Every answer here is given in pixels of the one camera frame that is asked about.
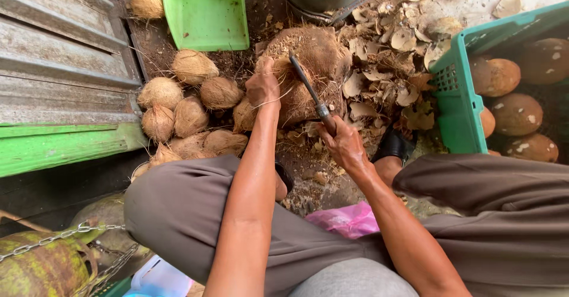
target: white plastic container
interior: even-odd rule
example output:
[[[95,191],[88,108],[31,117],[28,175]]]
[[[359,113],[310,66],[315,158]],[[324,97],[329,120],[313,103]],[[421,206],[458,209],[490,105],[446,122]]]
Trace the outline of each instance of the white plastic container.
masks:
[[[185,297],[194,281],[154,255],[132,278],[124,297]]]

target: forearm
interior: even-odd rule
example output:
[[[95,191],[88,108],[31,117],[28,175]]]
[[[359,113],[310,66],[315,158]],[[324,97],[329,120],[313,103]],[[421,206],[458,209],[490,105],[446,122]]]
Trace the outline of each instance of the forearm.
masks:
[[[438,242],[385,185],[373,164],[367,162],[350,175],[372,207],[399,274],[421,296],[469,295]]]
[[[233,178],[208,296],[262,296],[275,200],[278,103],[263,105]]]

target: hand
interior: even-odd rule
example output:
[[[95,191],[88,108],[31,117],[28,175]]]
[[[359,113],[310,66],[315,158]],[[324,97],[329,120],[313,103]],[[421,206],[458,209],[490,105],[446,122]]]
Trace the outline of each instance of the hand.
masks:
[[[339,116],[332,118],[336,122],[336,137],[333,138],[322,123],[317,126],[332,158],[348,173],[364,169],[369,160],[358,130],[348,126]]]
[[[273,74],[273,64],[274,60],[272,58],[266,58],[260,74],[257,73],[253,75],[245,83],[245,87],[247,87],[247,97],[249,98],[249,102],[254,106],[269,102],[281,104],[279,100],[281,97],[281,89],[279,88],[278,80],[276,80]]]

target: person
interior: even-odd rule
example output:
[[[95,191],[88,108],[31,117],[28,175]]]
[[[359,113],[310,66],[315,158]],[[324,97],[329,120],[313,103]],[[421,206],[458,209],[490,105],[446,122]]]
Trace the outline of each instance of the person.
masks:
[[[426,155],[402,168],[407,139],[390,130],[368,160],[339,117],[333,159],[365,194],[380,232],[329,233],[275,202],[279,87],[273,61],[246,83],[261,105],[242,159],[168,162],[126,191],[126,229],[204,296],[561,296],[569,293],[569,168],[484,154]],[[419,222],[392,189],[464,217]]]

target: knife handle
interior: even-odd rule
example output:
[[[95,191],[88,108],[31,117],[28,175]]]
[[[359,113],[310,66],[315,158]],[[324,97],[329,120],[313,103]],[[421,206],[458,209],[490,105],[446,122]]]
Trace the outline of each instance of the knife handle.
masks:
[[[332,137],[336,137],[336,122],[332,118],[332,115],[328,114],[321,118],[322,123],[326,127],[326,130]]]

